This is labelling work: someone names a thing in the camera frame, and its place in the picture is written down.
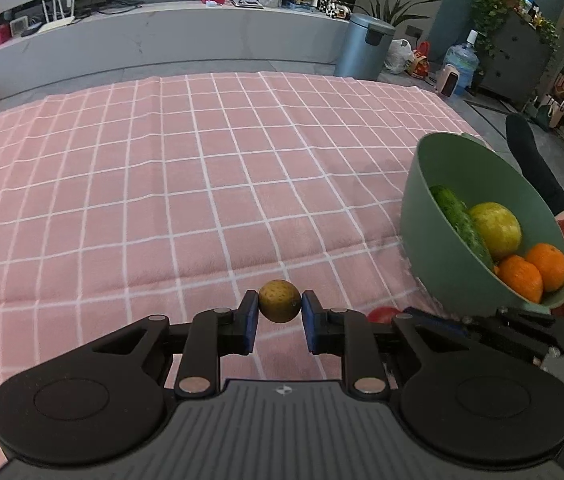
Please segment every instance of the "potato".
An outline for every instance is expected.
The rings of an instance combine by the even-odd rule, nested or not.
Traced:
[[[259,311],[274,323],[288,323],[301,307],[300,291],[285,280],[273,280],[259,290]]]

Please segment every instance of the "logo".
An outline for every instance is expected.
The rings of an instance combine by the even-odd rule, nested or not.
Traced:
[[[286,386],[286,384],[284,386],[280,386],[279,388],[276,388],[275,391],[280,394],[281,396],[287,396],[288,394],[293,392],[293,389],[290,386]]]

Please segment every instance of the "trash can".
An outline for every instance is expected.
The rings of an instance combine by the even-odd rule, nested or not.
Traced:
[[[395,27],[389,23],[351,14],[334,75],[377,81],[394,35]]]

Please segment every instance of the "cucumber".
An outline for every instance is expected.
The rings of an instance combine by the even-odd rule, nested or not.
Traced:
[[[493,270],[493,259],[486,248],[482,235],[477,230],[473,219],[466,210],[466,204],[455,196],[453,191],[444,186],[432,186],[431,195],[438,207],[453,226],[460,238],[469,246],[479,260]]]

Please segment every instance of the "green bowl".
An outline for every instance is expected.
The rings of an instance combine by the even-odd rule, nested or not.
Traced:
[[[522,227],[520,255],[540,242],[564,253],[564,236],[531,184],[478,140],[448,133],[423,137],[404,190],[401,236],[412,272],[448,312],[491,316],[513,307],[548,314],[564,303],[564,286],[535,304],[502,283],[446,220],[428,190],[435,185],[451,189],[469,208],[482,202],[507,207]]]

